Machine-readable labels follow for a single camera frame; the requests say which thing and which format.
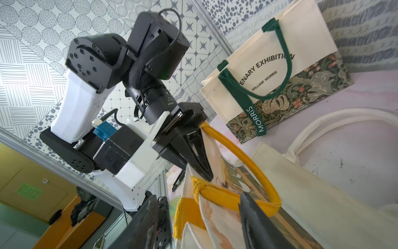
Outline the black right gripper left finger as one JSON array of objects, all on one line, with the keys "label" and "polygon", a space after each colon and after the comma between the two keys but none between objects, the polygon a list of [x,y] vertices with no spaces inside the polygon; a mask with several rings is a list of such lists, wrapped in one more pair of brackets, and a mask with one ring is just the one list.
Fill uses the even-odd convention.
[{"label": "black right gripper left finger", "polygon": [[152,195],[133,215],[131,222],[109,249],[153,249],[158,212],[158,199]]}]

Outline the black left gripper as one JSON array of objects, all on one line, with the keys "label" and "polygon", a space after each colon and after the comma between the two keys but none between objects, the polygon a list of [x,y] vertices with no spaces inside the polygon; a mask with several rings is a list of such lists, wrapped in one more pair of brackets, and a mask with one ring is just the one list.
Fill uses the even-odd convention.
[{"label": "black left gripper", "polygon": [[203,107],[199,103],[177,103],[164,83],[148,74],[133,78],[126,76],[124,87],[149,125],[155,124],[164,112],[169,112],[154,137],[160,156],[182,170],[188,162],[210,182],[214,175],[200,129],[207,119]]}]

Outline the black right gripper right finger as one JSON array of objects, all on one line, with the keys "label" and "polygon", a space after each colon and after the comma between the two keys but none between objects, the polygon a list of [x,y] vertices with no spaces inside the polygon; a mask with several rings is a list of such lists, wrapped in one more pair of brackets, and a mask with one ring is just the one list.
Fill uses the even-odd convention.
[{"label": "black right gripper right finger", "polygon": [[246,248],[292,249],[293,245],[248,193],[240,195],[239,212]]}]

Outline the yellow handled white bag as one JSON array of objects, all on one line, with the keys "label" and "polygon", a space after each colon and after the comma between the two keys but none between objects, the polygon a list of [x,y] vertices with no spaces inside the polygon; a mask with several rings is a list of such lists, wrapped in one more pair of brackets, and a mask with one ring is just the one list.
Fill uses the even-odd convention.
[{"label": "yellow handled white bag", "polygon": [[201,125],[213,178],[203,179],[188,167],[174,218],[178,249],[244,249],[244,215],[240,198],[248,194],[276,227],[276,238],[295,249],[321,244],[282,206],[280,193],[241,149],[209,124]]}]

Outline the starry night canvas tote bag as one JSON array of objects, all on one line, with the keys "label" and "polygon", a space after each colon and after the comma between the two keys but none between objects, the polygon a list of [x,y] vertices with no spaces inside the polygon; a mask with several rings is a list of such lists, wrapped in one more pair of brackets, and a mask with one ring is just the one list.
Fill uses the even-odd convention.
[{"label": "starry night canvas tote bag", "polygon": [[298,154],[325,133],[361,121],[397,126],[396,114],[376,109],[345,109],[308,125],[285,154],[260,143],[253,161],[276,188],[283,208],[325,249],[395,249],[398,219],[373,209],[300,166]]}]

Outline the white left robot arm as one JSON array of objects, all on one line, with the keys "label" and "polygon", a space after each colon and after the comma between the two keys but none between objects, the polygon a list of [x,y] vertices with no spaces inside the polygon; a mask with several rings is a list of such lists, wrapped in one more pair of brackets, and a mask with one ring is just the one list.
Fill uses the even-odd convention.
[{"label": "white left robot arm", "polygon": [[[41,140],[77,171],[106,171],[128,186],[158,158],[211,181],[203,107],[178,103],[164,85],[189,46],[182,28],[160,12],[140,13],[128,39],[114,33],[73,39],[65,62],[67,93]],[[97,115],[119,83],[143,119],[114,128],[107,115]]]}]

